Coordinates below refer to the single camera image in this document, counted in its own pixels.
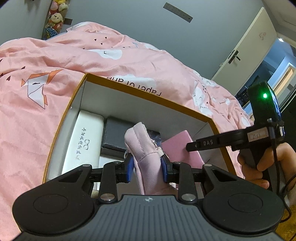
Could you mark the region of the person's right hand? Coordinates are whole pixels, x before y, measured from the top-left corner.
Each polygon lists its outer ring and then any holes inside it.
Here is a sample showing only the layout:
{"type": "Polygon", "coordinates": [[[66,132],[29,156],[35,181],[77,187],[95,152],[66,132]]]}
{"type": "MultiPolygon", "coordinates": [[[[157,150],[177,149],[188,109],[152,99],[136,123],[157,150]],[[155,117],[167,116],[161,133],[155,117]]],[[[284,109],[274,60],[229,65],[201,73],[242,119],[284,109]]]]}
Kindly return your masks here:
{"type": "MultiPolygon", "coordinates": [[[[276,148],[276,154],[287,182],[295,175],[295,151],[288,143],[282,143],[276,148]]],[[[248,166],[241,154],[238,155],[237,160],[246,180],[264,189],[269,187],[269,182],[263,179],[262,172],[274,164],[272,148],[266,149],[256,168],[248,166]]]]}

